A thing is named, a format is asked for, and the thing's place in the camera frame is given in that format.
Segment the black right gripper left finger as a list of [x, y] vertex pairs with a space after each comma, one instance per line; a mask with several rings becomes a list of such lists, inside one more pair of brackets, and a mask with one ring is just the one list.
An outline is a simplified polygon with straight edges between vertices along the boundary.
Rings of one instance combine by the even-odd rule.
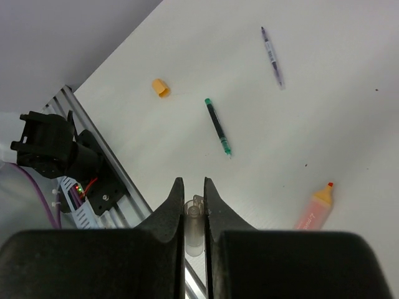
[[25, 230], [1, 247], [2, 298], [183, 298], [184, 184], [132, 229]]

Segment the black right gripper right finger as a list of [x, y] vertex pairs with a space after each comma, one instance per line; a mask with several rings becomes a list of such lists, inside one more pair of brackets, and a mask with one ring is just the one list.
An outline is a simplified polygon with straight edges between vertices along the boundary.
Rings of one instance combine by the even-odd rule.
[[391, 298], [380, 264], [357, 234], [258, 230], [204, 180], [209, 298]]

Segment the clear pen cap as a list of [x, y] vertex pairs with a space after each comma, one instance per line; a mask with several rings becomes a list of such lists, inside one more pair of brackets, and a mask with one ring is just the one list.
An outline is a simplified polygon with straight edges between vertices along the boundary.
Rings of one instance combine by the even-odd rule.
[[185, 251], [191, 257], [197, 257], [204, 250], [204, 198], [194, 195], [184, 205], [185, 213]]

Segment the green fineliner pen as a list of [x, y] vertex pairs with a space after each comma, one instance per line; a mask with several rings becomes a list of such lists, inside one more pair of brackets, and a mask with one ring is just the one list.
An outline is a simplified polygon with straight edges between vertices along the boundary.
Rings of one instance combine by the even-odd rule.
[[217, 115], [216, 110], [214, 108], [214, 105], [213, 105], [213, 103], [212, 103], [210, 98], [206, 98], [204, 100], [204, 102], [205, 102], [205, 105], [207, 107], [208, 113], [209, 113], [209, 115], [211, 117], [211, 120], [213, 122], [213, 125], [214, 125], [216, 133], [218, 135], [219, 141], [220, 141], [220, 143], [221, 143], [221, 145], [223, 147], [223, 151], [226, 154], [226, 156], [229, 159], [231, 159], [231, 157], [232, 157], [231, 147], [230, 147], [228, 139], [227, 139], [227, 137], [226, 137], [226, 135], [224, 133], [224, 130], [223, 130], [222, 126], [221, 126], [221, 123], [219, 121], [219, 118], [218, 118], [218, 115]]

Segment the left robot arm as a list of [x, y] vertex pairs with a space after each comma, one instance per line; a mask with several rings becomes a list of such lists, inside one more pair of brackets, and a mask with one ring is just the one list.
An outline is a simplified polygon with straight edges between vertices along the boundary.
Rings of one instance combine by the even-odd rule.
[[1, 159], [47, 179], [74, 179], [65, 189], [73, 207], [88, 202], [95, 215], [115, 207], [126, 188], [89, 130], [76, 130], [73, 113], [1, 113]]

